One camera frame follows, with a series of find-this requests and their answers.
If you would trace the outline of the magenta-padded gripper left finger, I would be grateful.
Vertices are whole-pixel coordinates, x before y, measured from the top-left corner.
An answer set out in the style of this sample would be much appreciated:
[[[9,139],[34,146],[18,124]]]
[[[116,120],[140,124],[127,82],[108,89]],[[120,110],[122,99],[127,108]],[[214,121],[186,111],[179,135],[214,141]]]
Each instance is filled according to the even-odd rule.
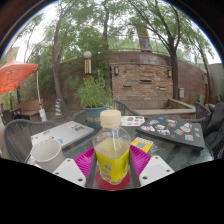
[[[95,179],[96,155],[93,148],[76,158],[67,158],[54,174],[84,188],[91,188]]]

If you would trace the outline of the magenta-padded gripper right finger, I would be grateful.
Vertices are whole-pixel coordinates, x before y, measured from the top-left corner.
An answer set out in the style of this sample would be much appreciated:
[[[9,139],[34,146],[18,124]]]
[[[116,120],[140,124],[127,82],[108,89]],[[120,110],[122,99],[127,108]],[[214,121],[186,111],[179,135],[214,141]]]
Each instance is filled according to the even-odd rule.
[[[160,156],[150,156],[135,146],[130,146],[130,170],[135,188],[148,185],[174,172]]]

